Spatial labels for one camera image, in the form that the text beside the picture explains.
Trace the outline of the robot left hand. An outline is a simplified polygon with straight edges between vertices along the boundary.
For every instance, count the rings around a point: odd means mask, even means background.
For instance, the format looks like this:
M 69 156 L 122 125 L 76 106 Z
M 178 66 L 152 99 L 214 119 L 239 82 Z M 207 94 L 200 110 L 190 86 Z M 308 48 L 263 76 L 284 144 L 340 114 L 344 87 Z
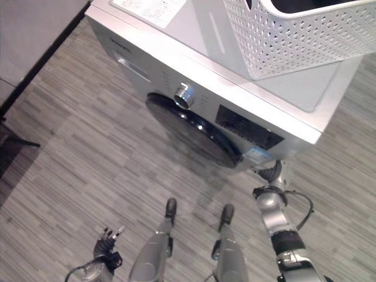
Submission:
M 93 258 L 109 257 L 115 247 L 116 240 L 125 230 L 125 226 L 112 230 L 108 227 L 103 229 L 93 249 Z

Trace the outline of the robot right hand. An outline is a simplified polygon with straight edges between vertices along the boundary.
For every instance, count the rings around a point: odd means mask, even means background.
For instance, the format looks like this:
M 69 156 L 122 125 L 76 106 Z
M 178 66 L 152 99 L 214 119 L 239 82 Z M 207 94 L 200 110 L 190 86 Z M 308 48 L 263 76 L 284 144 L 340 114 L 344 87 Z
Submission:
M 282 171 L 282 162 L 281 160 L 277 160 L 275 165 L 268 169 L 256 169 L 254 173 L 259 175 L 262 179 L 266 180 L 267 182 L 272 182 L 276 180 Z

